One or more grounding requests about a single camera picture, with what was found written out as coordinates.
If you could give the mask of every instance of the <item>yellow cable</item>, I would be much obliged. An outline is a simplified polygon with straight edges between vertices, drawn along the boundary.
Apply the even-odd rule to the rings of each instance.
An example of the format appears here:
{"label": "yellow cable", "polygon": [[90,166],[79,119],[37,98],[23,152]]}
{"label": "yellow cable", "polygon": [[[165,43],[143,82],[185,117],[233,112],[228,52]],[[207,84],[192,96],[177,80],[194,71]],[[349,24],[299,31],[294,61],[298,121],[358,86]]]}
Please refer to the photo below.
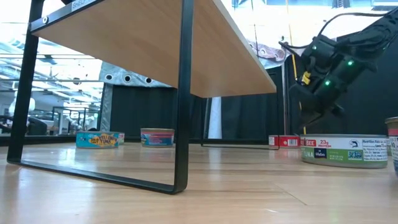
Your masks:
{"label": "yellow cable", "polygon": [[[287,16],[289,16],[289,0],[285,0],[285,1],[286,1]],[[290,18],[288,18],[288,25],[289,25],[290,43],[293,45],[292,29],[290,28]],[[293,60],[294,78],[297,80],[296,59],[295,59],[294,55],[292,55],[292,60]],[[303,133],[307,134],[306,127],[303,128]]]}

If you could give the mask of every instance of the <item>black cable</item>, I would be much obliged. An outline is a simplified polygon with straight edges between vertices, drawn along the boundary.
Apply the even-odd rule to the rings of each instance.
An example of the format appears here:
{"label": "black cable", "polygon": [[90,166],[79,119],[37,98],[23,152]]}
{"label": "black cable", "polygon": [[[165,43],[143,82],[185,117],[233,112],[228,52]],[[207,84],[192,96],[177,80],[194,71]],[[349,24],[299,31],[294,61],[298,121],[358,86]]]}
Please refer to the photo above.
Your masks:
{"label": "black cable", "polygon": [[294,54],[295,56],[300,57],[300,55],[299,55],[297,52],[295,52],[294,50],[290,49],[290,48],[288,47],[287,44],[283,43],[282,41],[279,41],[279,44],[280,44],[284,49],[286,49],[287,51],[289,51],[291,54]]}
{"label": "black cable", "polygon": [[[321,30],[319,31],[319,33],[318,33],[318,35],[321,35],[322,34],[322,32],[325,30],[325,28],[326,28],[326,26],[331,22],[331,21],[333,21],[334,19],[336,19],[337,17],[340,17],[340,16],[369,16],[369,17],[382,17],[382,16],[385,16],[385,15],[387,15],[388,14],[388,12],[387,13],[384,13],[384,14],[375,14],[375,13],[363,13],[363,12],[346,12],[346,13],[341,13],[341,14],[338,14],[338,15],[335,15],[333,18],[331,18],[329,21],[327,21],[326,23],[325,23],[325,25],[323,25],[323,27],[321,28]],[[304,45],[304,46],[292,46],[292,45],[289,45],[289,44],[284,44],[285,46],[287,46],[287,47],[290,47],[291,49],[304,49],[304,48],[306,48],[306,47],[308,47],[308,45]]]}
{"label": "black cable", "polygon": [[[253,6],[253,0],[251,0],[251,10],[254,13],[254,6]],[[254,22],[254,36],[256,38],[256,50],[257,50],[257,58],[259,58],[259,44],[257,41],[257,30],[256,30],[256,22]]]}
{"label": "black cable", "polygon": [[341,14],[335,15],[333,18],[329,19],[329,21],[326,22],[325,25],[323,25],[323,27],[322,27],[322,29],[319,31],[318,35],[321,35],[321,34],[322,34],[322,32],[325,30],[326,26],[327,26],[331,21],[333,21],[334,19],[336,19],[337,17],[340,17],[340,16],[369,16],[369,17],[382,17],[382,16],[385,16],[385,15],[387,15],[387,14],[388,14],[388,12],[387,12],[387,13],[384,13],[384,14],[363,13],[363,12],[346,12],[346,13],[341,13]]}
{"label": "black cable", "polygon": [[308,47],[308,44],[304,45],[304,46],[293,46],[293,45],[289,45],[289,44],[285,44],[285,45],[290,47],[291,49],[303,49],[303,48]]}

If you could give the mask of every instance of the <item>black backdrop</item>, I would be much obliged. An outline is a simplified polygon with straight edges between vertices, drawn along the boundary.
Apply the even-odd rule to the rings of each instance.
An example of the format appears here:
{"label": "black backdrop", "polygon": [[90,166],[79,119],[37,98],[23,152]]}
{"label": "black backdrop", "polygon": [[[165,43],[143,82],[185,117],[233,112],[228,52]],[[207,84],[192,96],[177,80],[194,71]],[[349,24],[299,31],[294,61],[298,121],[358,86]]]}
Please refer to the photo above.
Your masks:
{"label": "black backdrop", "polygon": [[[378,72],[365,71],[349,86],[348,92],[337,101],[346,112],[342,119],[328,115],[313,126],[307,127],[307,134],[387,134],[386,118],[398,116],[398,42],[394,42],[377,61]],[[300,61],[297,70],[303,72]],[[294,82],[292,58],[285,63],[290,85]],[[291,133],[298,130],[299,103],[289,96]]]}
{"label": "black backdrop", "polygon": [[[273,68],[268,72],[278,90],[281,89],[281,68]],[[122,131],[126,136],[139,137],[140,128],[174,128],[176,96],[174,88],[113,86],[111,131]],[[223,139],[261,139],[266,143],[268,135],[282,134],[283,105],[278,103],[282,100],[282,94],[276,93],[223,97]],[[204,99],[192,95],[191,138],[200,138],[204,102]]]}

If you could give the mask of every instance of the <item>canned food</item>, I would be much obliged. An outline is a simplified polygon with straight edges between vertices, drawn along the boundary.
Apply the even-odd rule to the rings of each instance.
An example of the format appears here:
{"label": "canned food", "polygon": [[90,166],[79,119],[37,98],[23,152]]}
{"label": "canned food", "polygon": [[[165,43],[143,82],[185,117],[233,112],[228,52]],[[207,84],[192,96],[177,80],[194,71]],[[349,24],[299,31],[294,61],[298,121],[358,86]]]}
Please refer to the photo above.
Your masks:
{"label": "canned food", "polygon": [[398,117],[386,119],[394,168],[398,175]]}
{"label": "canned food", "polygon": [[271,149],[300,147],[300,136],[271,135],[268,145]]}
{"label": "canned food", "polygon": [[144,147],[172,147],[173,129],[141,128],[141,143]]}
{"label": "canned food", "polygon": [[119,146],[119,133],[104,131],[78,131],[77,148],[108,149]]}
{"label": "canned food", "polygon": [[124,144],[124,133],[119,133],[119,145]]}
{"label": "canned food", "polygon": [[355,168],[387,166],[387,136],[306,134],[301,135],[301,142],[304,162]]}

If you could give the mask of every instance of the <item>wooden floor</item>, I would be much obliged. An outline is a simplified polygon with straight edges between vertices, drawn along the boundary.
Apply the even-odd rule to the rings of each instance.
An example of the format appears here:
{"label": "wooden floor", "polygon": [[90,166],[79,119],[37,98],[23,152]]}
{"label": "wooden floor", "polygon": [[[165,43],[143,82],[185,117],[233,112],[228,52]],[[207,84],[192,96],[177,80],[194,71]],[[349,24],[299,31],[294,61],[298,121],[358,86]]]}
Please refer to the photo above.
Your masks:
{"label": "wooden floor", "polygon": [[[172,183],[174,151],[126,144],[26,146],[25,160]],[[188,188],[170,196],[6,163],[0,223],[397,223],[398,178],[387,169],[300,161],[299,149],[191,145]]]}

